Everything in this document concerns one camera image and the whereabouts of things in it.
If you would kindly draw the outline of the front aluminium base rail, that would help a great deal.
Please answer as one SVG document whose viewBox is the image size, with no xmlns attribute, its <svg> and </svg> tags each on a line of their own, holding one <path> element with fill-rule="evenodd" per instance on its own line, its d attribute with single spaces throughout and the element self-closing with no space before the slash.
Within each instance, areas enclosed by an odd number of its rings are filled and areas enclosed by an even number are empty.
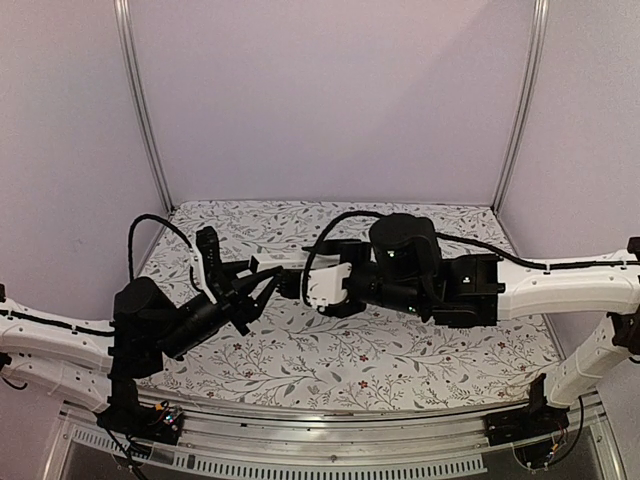
<svg viewBox="0 0 640 480">
<path fill-rule="evenodd" d="M 432 411 L 296 411 L 188 399 L 174 446 L 125 457 L 94 417 L 60 410 L 46 479 L 623 479 L 596 393 L 571 409 L 559 463 L 533 468 L 519 445 L 491 445 L 487 406 Z"/>
</svg>

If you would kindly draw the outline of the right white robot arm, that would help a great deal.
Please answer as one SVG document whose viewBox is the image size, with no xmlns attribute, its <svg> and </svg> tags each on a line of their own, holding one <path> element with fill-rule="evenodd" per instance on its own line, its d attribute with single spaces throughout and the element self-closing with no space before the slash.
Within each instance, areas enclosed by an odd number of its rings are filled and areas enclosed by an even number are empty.
<svg viewBox="0 0 640 480">
<path fill-rule="evenodd" d="M 451 328 L 538 314 L 602 312 L 594 332 L 529 387 L 517 427 L 537 436 L 611 369 L 639 353 L 638 238 L 601 257 L 525 260 L 475 239 L 437 232 L 426 217 L 369 213 L 368 239 L 331 240 L 339 215 L 308 248 L 301 298 L 347 317 L 376 305 Z"/>
</svg>

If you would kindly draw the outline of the aluminium frame post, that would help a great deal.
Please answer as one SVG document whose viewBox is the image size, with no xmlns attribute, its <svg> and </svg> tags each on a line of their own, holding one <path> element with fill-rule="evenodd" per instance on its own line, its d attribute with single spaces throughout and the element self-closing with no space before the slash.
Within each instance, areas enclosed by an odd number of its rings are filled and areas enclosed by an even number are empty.
<svg viewBox="0 0 640 480">
<path fill-rule="evenodd" d="M 174 210 L 174 202 L 170 193 L 166 173 L 162 165 L 146 101 L 135 45 L 130 2 L 127 0 L 115 0 L 113 5 L 125 74 L 129 84 L 133 108 L 147 162 L 149 164 L 151 176 L 160 199 L 162 209 L 167 213 L 171 213 Z"/>
<path fill-rule="evenodd" d="M 546 39 L 549 6 L 548 0 L 536 0 L 533 3 L 531 31 L 522 84 L 498 184 L 491 204 L 491 209 L 497 217 L 500 216 L 506 204 L 534 98 Z"/>
</svg>

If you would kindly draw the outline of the left aluminium frame post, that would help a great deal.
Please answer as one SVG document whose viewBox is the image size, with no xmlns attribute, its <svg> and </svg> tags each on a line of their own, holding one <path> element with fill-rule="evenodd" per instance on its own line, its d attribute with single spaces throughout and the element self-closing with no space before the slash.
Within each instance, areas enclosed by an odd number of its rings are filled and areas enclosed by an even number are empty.
<svg viewBox="0 0 640 480">
<path fill-rule="evenodd" d="M 113 5 L 125 74 L 129 84 L 133 108 L 147 162 L 149 164 L 151 176 L 160 199 L 162 209 L 167 213 L 171 213 L 174 210 L 174 202 L 170 193 L 166 173 L 162 165 L 146 101 L 135 45 L 130 2 L 127 0 L 115 0 Z"/>
</svg>

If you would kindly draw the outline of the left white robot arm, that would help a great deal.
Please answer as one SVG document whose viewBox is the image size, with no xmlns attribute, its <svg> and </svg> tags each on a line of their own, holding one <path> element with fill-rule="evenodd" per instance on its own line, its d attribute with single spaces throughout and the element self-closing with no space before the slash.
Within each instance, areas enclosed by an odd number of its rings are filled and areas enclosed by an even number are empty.
<svg viewBox="0 0 640 480">
<path fill-rule="evenodd" d="M 39 384 L 85 407 L 105 430 L 176 444 L 182 409 L 167 401 L 142 405 L 137 380 L 161 372 L 167 358 L 183 359 L 228 324 L 248 334 L 281 275 L 279 267 L 249 273 L 245 262 L 225 263 L 182 306 L 139 277 L 115 295 L 113 317 L 102 321 L 39 312 L 3 297 L 1 377 L 16 389 Z"/>
</svg>

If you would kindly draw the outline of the floral patterned table mat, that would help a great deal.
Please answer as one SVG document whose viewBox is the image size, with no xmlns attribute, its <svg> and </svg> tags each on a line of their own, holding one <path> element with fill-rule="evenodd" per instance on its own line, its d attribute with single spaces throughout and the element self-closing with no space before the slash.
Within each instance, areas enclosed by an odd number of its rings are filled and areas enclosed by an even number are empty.
<svg viewBox="0 0 640 480">
<path fill-rule="evenodd" d="M 330 222 L 337 238 L 363 239 L 366 203 L 192 201 L 180 205 L 142 274 L 176 304 L 193 288 L 187 243 L 205 226 L 216 229 L 221 255 L 293 253 Z M 186 404 L 207 399 L 303 410 L 433 410 L 518 402 L 558 353 L 540 316 L 495 327 L 455 330 L 370 307 L 346 319 L 273 296 L 262 317 L 240 335 L 227 326 L 183 360 L 139 381 L 139 389 Z"/>
</svg>

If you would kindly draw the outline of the white remote control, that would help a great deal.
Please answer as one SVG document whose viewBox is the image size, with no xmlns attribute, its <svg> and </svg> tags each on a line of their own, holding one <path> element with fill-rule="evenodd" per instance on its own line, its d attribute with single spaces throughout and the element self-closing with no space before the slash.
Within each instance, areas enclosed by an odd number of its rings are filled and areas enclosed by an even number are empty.
<svg viewBox="0 0 640 480">
<path fill-rule="evenodd" d="M 285 270 L 302 270 L 305 266 L 306 259 L 306 252 L 256 253 L 249 260 L 249 270 L 252 273 L 258 273 L 276 267 L 282 267 Z"/>
</svg>

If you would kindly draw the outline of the right aluminium frame post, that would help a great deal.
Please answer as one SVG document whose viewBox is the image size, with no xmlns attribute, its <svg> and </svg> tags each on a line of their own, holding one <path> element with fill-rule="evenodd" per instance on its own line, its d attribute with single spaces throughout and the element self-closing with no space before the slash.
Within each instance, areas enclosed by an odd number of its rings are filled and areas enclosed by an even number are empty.
<svg viewBox="0 0 640 480">
<path fill-rule="evenodd" d="M 498 184 L 491 204 L 491 209 L 497 217 L 500 216 L 506 204 L 534 98 L 546 39 L 549 6 L 548 0 L 536 0 L 533 3 L 531 31 L 522 84 Z"/>
</svg>

